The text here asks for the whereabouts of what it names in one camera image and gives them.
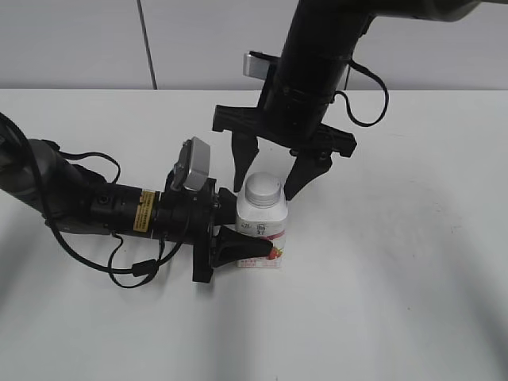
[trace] white tabletop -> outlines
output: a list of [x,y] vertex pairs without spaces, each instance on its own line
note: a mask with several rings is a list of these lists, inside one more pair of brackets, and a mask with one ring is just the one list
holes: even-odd
[[[233,183],[216,104],[241,91],[1,90],[26,135],[103,151],[120,183],[161,190],[184,140],[211,144],[210,175]],[[379,92],[352,94],[374,119]],[[508,379],[508,92],[392,92],[385,121],[352,127],[351,159],[290,204],[283,268],[216,271],[191,282],[184,247],[138,290],[67,256],[40,215],[0,193],[2,380]],[[284,148],[260,143],[253,171],[287,176]],[[85,165],[114,176],[99,159]],[[106,262],[110,237],[67,236]],[[127,238],[118,265],[156,254]]]

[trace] gray wall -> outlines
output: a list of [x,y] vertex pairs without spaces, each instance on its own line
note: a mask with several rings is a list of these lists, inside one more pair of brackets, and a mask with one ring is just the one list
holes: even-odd
[[[297,0],[142,0],[159,88],[257,89],[249,49],[280,53]],[[508,6],[452,24],[378,18],[356,60],[392,89],[508,89]],[[136,0],[2,0],[0,87],[151,88]],[[353,74],[350,88],[376,88]]]

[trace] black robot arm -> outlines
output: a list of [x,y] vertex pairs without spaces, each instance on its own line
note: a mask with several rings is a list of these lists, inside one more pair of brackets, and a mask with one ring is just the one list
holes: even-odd
[[[508,0],[491,0],[508,4]],[[307,183],[332,166],[331,155],[350,157],[355,137],[321,123],[337,94],[346,99],[349,117],[368,127],[387,110],[387,89],[379,77],[352,61],[358,40],[377,16],[456,21],[481,1],[473,0],[299,0],[280,58],[259,52],[245,56],[244,73],[263,79],[256,107],[218,106],[213,130],[232,132],[234,190],[239,191],[258,153],[257,137],[291,149],[296,161],[284,187],[291,200]],[[378,82],[386,95],[381,118],[354,118],[347,95],[337,91],[350,65]]]
[[[138,285],[146,284],[182,244],[194,246],[193,280],[202,283],[211,280],[216,267],[270,254],[270,241],[223,226],[235,222],[236,196],[225,188],[216,193],[216,180],[208,177],[210,147],[198,138],[184,143],[162,192],[119,185],[117,178],[108,183],[101,175],[66,160],[88,156],[116,163],[98,152],[71,155],[51,141],[27,140],[9,118],[0,114],[0,189],[40,211],[67,253],[108,273],[115,283],[119,284],[115,275],[131,274],[143,277]],[[60,232],[157,239],[160,255],[131,268],[117,269],[111,266],[112,254],[108,266],[103,266],[80,256]],[[176,246],[163,256],[165,241],[175,241]]]

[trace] yellow warning label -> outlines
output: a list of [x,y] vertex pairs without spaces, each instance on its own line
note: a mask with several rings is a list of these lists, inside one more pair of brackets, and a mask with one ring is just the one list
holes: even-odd
[[148,231],[155,197],[156,192],[151,190],[143,190],[141,192],[140,203],[137,206],[136,218],[134,219],[135,232],[146,233]]

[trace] bottle label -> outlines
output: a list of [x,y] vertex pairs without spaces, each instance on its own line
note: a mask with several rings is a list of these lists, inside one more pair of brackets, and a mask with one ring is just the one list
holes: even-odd
[[262,237],[273,244],[270,256],[237,261],[238,267],[280,267],[286,232],[283,222],[251,222],[238,218],[237,232],[251,237]]

